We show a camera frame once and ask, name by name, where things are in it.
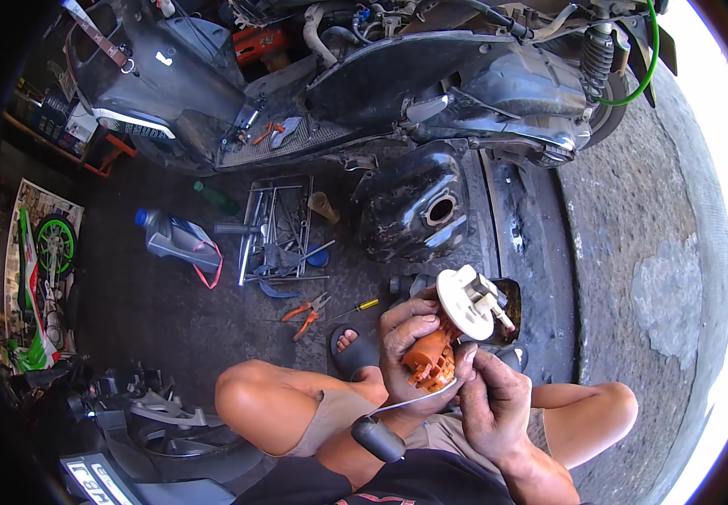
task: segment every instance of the coil spring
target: coil spring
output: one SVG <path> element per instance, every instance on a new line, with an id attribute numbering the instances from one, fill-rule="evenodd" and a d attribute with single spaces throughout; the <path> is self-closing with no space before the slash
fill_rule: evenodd
<path id="1" fill-rule="evenodd" d="M 594 27 L 585 31 L 583 37 L 580 71 L 585 76 L 585 95 L 590 102 L 602 96 L 613 62 L 613 41 L 610 33 L 603 33 Z"/>

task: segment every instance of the leg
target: leg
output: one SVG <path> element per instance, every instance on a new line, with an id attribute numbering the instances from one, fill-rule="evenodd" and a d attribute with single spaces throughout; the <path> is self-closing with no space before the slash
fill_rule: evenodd
<path id="1" fill-rule="evenodd" d="M 343 350 L 357 335 L 339 341 Z M 227 369 L 215 386 L 215 406 L 223 422 L 269 454 L 295 448 L 314 418 L 322 390 L 346 389 L 375 405 L 387 399 L 378 367 L 365 367 L 358 382 L 343 382 L 314 372 L 299 372 L 252 359 Z"/>
<path id="2" fill-rule="evenodd" d="M 541 385 L 532 389 L 532 407 L 546 409 L 543 426 L 549 449 L 568 469 L 621 440 L 639 412 L 631 389 L 618 382 Z"/>

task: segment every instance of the screwdriver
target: screwdriver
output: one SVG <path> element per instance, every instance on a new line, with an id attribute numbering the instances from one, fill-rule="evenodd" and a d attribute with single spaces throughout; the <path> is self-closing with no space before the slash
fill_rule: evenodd
<path id="1" fill-rule="evenodd" d="M 375 307 L 378 303 L 380 303 L 380 300 L 378 298 L 372 298 L 371 300 L 367 300 L 364 303 L 356 306 L 356 308 L 354 308 L 352 310 L 348 310 L 347 312 L 345 312 L 343 314 L 339 314 L 335 318 L 328 319 L 328 321 L 334 321 L 335 319 L 346 316 L 347 314 L 352 314 L 353 312 L 358 312 L 360 310 L 364 310 L 365 308 Z"/>

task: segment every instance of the green wheel rim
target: green wheel rim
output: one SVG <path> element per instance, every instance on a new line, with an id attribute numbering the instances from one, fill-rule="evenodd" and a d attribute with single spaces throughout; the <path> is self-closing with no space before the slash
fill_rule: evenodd
<path id="1" fill-rule="evenodd" d="M 46 271 L 49 270 L 49 238 L 57 234 L 61 237 L 63 245 L 61 253 L 57 257 L 56 271 L 61 274 L 69 269 L 72 265 L 72 258 L 75 257 L 74 233 L 63 221 L 51 219 L 44 223 L 41 229 L 38 230 L 38 237 L 35 239 L 38 261 L 40 261 L 42 268 Z"/>

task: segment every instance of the foot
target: foot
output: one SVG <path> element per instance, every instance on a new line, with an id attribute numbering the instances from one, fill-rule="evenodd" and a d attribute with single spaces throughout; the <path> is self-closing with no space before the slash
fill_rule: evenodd
<path id="1" fill-rule="evenodd" d="M 338 344 L 336 345 L 336 352 L 341 352 L 348 348 L 351 343 L 356 341 L 358 333 L 353 330 L 346 330 L 344 335 L 339 337 Z M 353 382 L 377 382 L 383 385 L 383 376 L 381 375 L 381 369 L 376 366 L 368 366 L 360 369 L 356 373 L 355 377 L 352 378 Z"/>

